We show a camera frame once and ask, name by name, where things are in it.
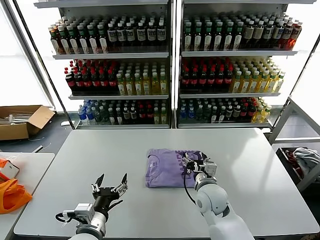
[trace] orange bag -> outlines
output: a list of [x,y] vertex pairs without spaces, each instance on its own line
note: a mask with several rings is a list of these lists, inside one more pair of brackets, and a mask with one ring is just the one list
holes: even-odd
[[0,214],[7,214],[22,207],[32,199],[17,179],[0,183]]

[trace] bottle label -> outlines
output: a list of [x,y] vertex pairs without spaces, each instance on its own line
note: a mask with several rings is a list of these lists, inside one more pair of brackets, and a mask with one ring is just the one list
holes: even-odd
[[154,116],[154,124],[159,124],[159,117],[158,116]]
[[239,88],[239,85],[240,85],[240,82],[239,81],[236,81],[234,83],[234,86],[233,86],[233,89],[232,89],[232,93],[235,94],[238,92],[238,88]]
[[217,35],[214,38],[213,51],[218,51],[220,48],[221,36]]
[[291,36],[291,33],[293,32],[293,28],[285,28],[283,31],[282,39],[289,39]]
[[109,41],[110,42],[116,42],[118,41],[118,36],[117,36],[117,32],[116,30],[112,30],[112,31],[107,31],[108,32],[108,37],[109,37]]
[[52,43],[52,45],[53,45],[53,47],[54,47],[55,52],[56,52],[57,54],[59,54],[60,51],[59,51],[59,45],[58,45],[57,40],[52,39],[52,40],[51,40],[51,43]]
[[98,46],[97,46],[96,40],[94,38],[90,38],[89,41],[90,41],[93,53],[98,54],[99,52],[98,52]]
[[110,119],[111,125],[115,125],[116,124],[115,118],[113,116],[109,117],[109,119]]
[[108,46],[107,46],[107,40],[104,37],[100,38],[100,44],[101,44],[103,53],[106,54],[108,52]]
[[120,91],[120,95],[125,95],[125,87],[122,84],[118,85],[119,91]]
[[120,42],[124,42],[124,41],[127,40],[126,32],[125,32],[124,29],[123,30],[117,30],[116,33],[117,33],[117,36],[118,36],[118,40]]
[[165,41],[167,39],[166,29],[157,30],[158,41]]
[[70,47],[68,45],[68,41],[65,39],[61,39],[61,43],[62,43],[62,46],[64,48],[65,53],[70,54],[71,52],[70,52]]
[[194,38],[194,51],[200,50],[201,36],[195,36]]
[[212,115],[211,116],[211,123],[214,124],[216,122],[217,115]]
[[128,41],[132,42],[132,41],[136,40],[136,36],[135,36],[133,29],[125,30],[125,33],[126,33],[126,38],[128,39]]
[[145,41],[146,40],[146,30],[137,29],[136,32],[137,32],[139,41]]
[[77,41],[75,39],[70,39],[70,43],[71,43],[71,46],[72,46],[74,53],[79,54],[80,51],[79,51],[79,47],[77,45]]
[[253,81],[250,84],[249,90],[247,91],[248,93],[254,93],[255,92],[255,88],[256,88],[257,82]]
[[118,119],[119,125],[122,125],[122,124],[123,124],[123,123],[122,123],[122,117],[121,117],[121,116],[117,116],[116,118]]
[[260,39],[262,37],[262,33],[264,32],[264,28],[256,27],[254,28],[253,36],[254,39]]
[[148,40],[155,41],[157,40],[157,32],[156,29],[148,29]]
[[225,37],[224,47],[223,47],[223,50],[224,50],[224,51],[229,50],[230,44],[231,44],[231,39],[232,39],[232,36],[231,36],[231,35],[227,35],[227,36]]
[[150,95],[149,84],[143,84],[144,95]]
[[186,52],[190,51],[191,46],[191,36],[185,36],[184,38],[184,50]]
[[167,92],[167,84],[165,82],[160,83],[161,94],[164,95]]
[[234,44],[233,44],[233,50],[237,50],[240,47],[240,42],[241,42],[241,35],[237,35],[234,38]]
[[210,44],[211,44],[211,36],[205,36],[204,38],[204,51],[209,51],[210,50]]
[[265,90],[265,87],[266,87],[266,85],[267,85],[267,82],[266,81],[262,81],[261,83],[260,83],[260,87],[259,87],[259,93],[263,93],[264,92],[264,90]]
[[254,27],[246,27],[245,28],[245,32],[243,34],[243,37],[245,39],[251,39],[252,38],[252,35],[254,34],[254,30],[255,28]]
[[84,54],[88,54],[89,53],[89,48],[88,48],[88,45],[87,45],[87,41],[83,38],[80,38],[80,43],[81,43],[81,46],[82,46],[82,50],[83,50],[83,53]]
[[272,34],[272,27],[265,27],[264,33],[262,34],[263,39],[270,39]]
[[242,85],[242,89],[241,89],[241,93],[245,93],[247,91],[247,88],[248,88],[248,85],[249,85],[249,82],[248,81],[245,81]]
[[128,91],[128,95],[132,95],[132,86],[131,84],[126,84],[126,90]]
[[135,90],[136,90],[137,95],[141,95],[141,84],[140,83],[135,84]]

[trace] white label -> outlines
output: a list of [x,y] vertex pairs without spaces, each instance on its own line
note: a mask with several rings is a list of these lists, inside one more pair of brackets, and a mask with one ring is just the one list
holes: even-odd
[[194,51],[199,51],[201,43],[201,36],[195,36],[194,38]]
[[55,50],[56,54],[58,54],[59,53],[59,45],[58,45],[57,40],[52,39],[51,43],[52,43],[52,45],[54,47],[54,50]]
[[167,123],[167,117],[161,116],[161,124],[166,124],[166,123]]
[[93,53],[98,54],[99,52],[98,52],[96,40],[94,38],[90,38],[89,41],[90,41]]
[[247,91],[247,88],[248,88],[248,85],[249,85],[249,82],[248,81],[245,81],[242,85],[242,89],[241,89],[241,93],[245,93]]
[[234,83],[234,86],[233,86],[233,89],[232,89],[232,93],[235,94],[238,92],[238,88],[239,88],[239,85],[240,85],[240,82],[239,81],[236,81]]
[[131,84],[126,85],[126,90],[128,91],[128,95],[132,95],[132,86]]
[[264,90],[265,90],[265,87],[267,85],[267,82],[266,81],[262,81],[261,84],[260,84],[260,87],[259,87],[259,93],[263,93]]
[[215,38],[214,38],[214,45],[213,45],[213,51],[219,50],[220,42],[221,42],[221,36],[220,36],[220,35],[215,36]]
[[216,122],[217,115],[212,115],[211,123],[214,124]]
[[162,95],[166,94],[167,84],[165,82],[162,82],[162,83],[160,83],[160,87],[161,87],[161,94]]
[[101,48],[104,54],[108,52],[107,40],[105,38],[100,38]]
[[115,125],[115,118],[113,116],[109,117],[111,125]]
[[68,41],[65,40],[65,39],[61,39],[61,43],[62,43],[62,46],[64,48],[64,51],[66,54],[70,54],[70,48],[69,48],[69,45],[68,45]]
[[210,50],[210,44],[211,44],[211,36],[205,36],[204,38],[204,51],[209,51]]
[[158,116],[154,116],[154,124],[159,124],[159,117]]
[[83,38],[80,38],[80,43],[81,43],[81,46],[82,46],[82,50],[83,50],[83,53],[84,54],[88,54],[89,53],[89,48],[87,46],[87,41]]
[[144,95],[150,95],[149,84],[143,84]]
[[249,90],[247,91],[248,93],[254,93],[255,92],[255,88],[256,88],[257,82],[253,81],[250,84]]
[[122,84],[118,85],[120,95],[125,95],[125,87]]
[[140,83],[135,84],[135,89],[136,89],[136,94],[141,95],[141,84]]
[[186,52],[190,51],[191,46],[191,36],[185,36],[184,38],[184,50]]
[[234,38],[234,44],[233,44],[233,50],[237,50],[240,47],[240,42],[241,42],[241,35],[237,35]]
[[231,35],[228,35],[228,36],[225,37],[224,47],[223,47],[224,51],[226,51],[226,50],[228,50],[230,48],[231,39],[232,39]]
[[116,118],[118,119],[118,123],[119,123],[119,125],[122,125],[122,117],[117,116]]
[[70,43],[71,43],[71,46],[72,46],[74,53],[79,54],[80,51],[79,51],[79,47],[77,45],[77,41],[75,39],[70,39]]

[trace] folded shirt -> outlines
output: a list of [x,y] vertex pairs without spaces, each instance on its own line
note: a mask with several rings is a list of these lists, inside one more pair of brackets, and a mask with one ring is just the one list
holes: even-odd
[[[145,186],[155,187],[184,187],[184,171],[182,163],[183,153],[188,153],[192,160],[201,160],[200,151],[197,150],[169,150],[150,149],[147,171],[145,174]],[[185,176],[187,188],[195,186],[194,173]]]

